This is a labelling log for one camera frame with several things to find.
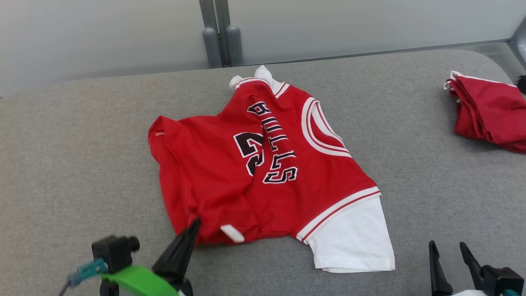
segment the clothing tag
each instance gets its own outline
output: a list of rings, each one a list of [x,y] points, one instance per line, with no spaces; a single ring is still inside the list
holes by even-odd
[[[235,243],[242,243],[245,241],[245,237],[231,224],[221,225],[221,230],[231,238]]]

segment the bulls jersey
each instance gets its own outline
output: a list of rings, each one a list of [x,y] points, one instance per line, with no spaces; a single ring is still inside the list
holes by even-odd
[[[291,235],[314,251],[320,240],[328,240],[323,237],[340,231],[337,224],[360,224],[348,219],[370,207],[372,219],[380,219],[373,224],[379,223],[381,252],[388,249],[378,256],[391,260],[380,191],[330,127],[320,102],[275,81],[264,66],[254,77],[234,77],[230,87],[234,95],[217,116],[178,121],[160,116],[150,128],[148,140],[175,231],[199,217],[197,243]],[[348,212],[366,200],[363,209]],[[391,270],[394,258],[378,268],[318,265],[332,272]]]

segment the jersey number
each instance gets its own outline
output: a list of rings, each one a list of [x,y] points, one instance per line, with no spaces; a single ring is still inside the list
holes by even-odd
[[[258,149],[263,146],[263,135],[256,133],[240,133],[234,136],[237,147],[243,158],[248,157],[247,171],[248,174],[254,176],[256,167],[265,162],[263,151]]]
[[[241,153],[243,158],[248,158],[246,167],[248,174],[254,176],[256,172],[256,167],[261,166],[265,162],[264,153],[262,150],[264,137],[262,134],[257,133],[239,133],[234,136],[236,145]],[[272,142],[270,142],[272,150],[275,151],[275,147]],[[289,151],[283,154],[276,153],[272,157],[272,165],[270,167],[270,172],[265,175],[263,183],[272,184],[272,183],[285,183],[287,181],[292,181],[296,179],[298,168],[295,166],[288,167],[279,171],[281,168],[281,160],[288,157],[296,157],[294,151]]]

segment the white fabric trim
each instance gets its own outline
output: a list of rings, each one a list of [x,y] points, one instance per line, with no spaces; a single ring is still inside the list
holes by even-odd
[[[279,98],[281,95],[283,95],[283,93],[285,93],[285,91],[290,86],[285,82],[278,82],[274,80],[274,78],[272,78],[271,72],[268,71],[268,69],[264,65],[261,65],[259,68],[256,69],[254,77],[242,78],[241,76],[237,75],[230,80],[229,85],[230,88],[235,91],[241,86],[241,84],[252,81],[262,81],[266,83],[270,87],[270,89],[272,90],[272,94],[276,98]]]
[[[312,109],[312,118],[314,119],[314,122],[316,123],[318,128],[321,130],[321,132],[324,135],[329,136],[331,138],[334,138],[336,141],[340,142],[341,145],[344,146],[343,148],[345,148],[345,144],[343,143],[343,139],[340,138],[331,129],[329,123],[327,122],[327,119],[325,119],[325,115],[323,114],[323,112],[321,111],[321,108],[320,108],[320,103],[316,102],[315,105],[316,105],[316,108],[313,107],[313,109]]]
[[[333,273],[394,270],[392,249],[380,197],[338,212],[309,238],[314,265]]]
[[[231,224],[221,225],[219,227],[233,242],[242,243],[245,241],[245,237],[239,230],[237,230]]]
[[[366,198],[373,198],[375,196],[380,196],[381,193],[378,190],[378,187],[371,187],[358,191],[350,196],[340,200],[339,202],[333,204],[331,207],[323,211],[316,218],[310,221],[301,231],[298,232],[296,239],[302,241],[305,244],[308,244],[309,237],[313,236],[317,230],[323,227],[324,224],[330,221],[330,218],[336,216],[338,211],[354,205],[355,202],[358,202],[357,199],[367,196]]]
[[[473,76],[462,75],[462,74],[460,74],[460,73],[457,72],[457,71],[451,71],[451,74],[450,74],[449,78],[451,78],[451,79],[454,80],[454,81],[457,81],[457,76],[466,77],[466,78],[471,78],[471,79],[476,79],[476,80],[482,80],[482,81],[487,81],[487,82],[502,83],[502,84],[505,84],[505,85],[509,85],[509,86],[516,87],[516,86],[513,85],[513,84],[508,84],[508,83],[499,82],[499,81],[493,81],[493,80],[488,80],[488,79],[482,79],[482,78],[473,77]]]
[[[352,158],[351,154],[346,148],[322,143],[321,141],[319,141],[313,136],[314,133],[312,132],[312,124],[311,124],[310,119],[313,116],[312,109],[314,105],[316,104],[319,104],[319,101],[317,101],[313,97],[310,97],[305,101],[305,104],[303,105],[303,110],[301,111],[301,129],[303,131],[303,136],[305,137],[305,140],[307,140],[307,142],[314,149],[318,150],[321,153],[334,155],[334,156],[346,156],[346,157]],[[330,130],[327,128],[327,126],[322,121],[322,118],[321,118],[322,113],[317,113],[317,115],[314,115],[314,116],[315,116],[314,117],[315,122],[316,121],[321,122],[321,124],[317,123],[320,130],[322,130],[323,133],[331,136]]]
[[[444,86],[442,87],[445,91],[450,91],[453,89],[453,87],[451,87],[451,85],[449,85],[449,81],[446,81],[446,83],[444,83]]]
[[[487,296],[487,294],[480,290],[465,290],[454,294],[454,296]]]

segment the gray fabric surface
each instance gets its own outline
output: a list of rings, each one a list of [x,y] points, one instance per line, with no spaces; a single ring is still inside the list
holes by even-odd
[[[333,129],[383,192],[393,272],[314,269],[293,238],[195,250],[196,295],[429,295],[435,240],[456,291],[473,288],[458,244],[526,275],[526,159],[453,133],[450,70],[509,83],[490,59],[431,51],[269,65],[321,100]],[[151,266],[173,238],[147,131],[159,115],[216,114],[255,67],[55,84],[0,100],[0,289],[53,295],[106,235],[136,235]],[[90,280],[66,295],[96,295]]]

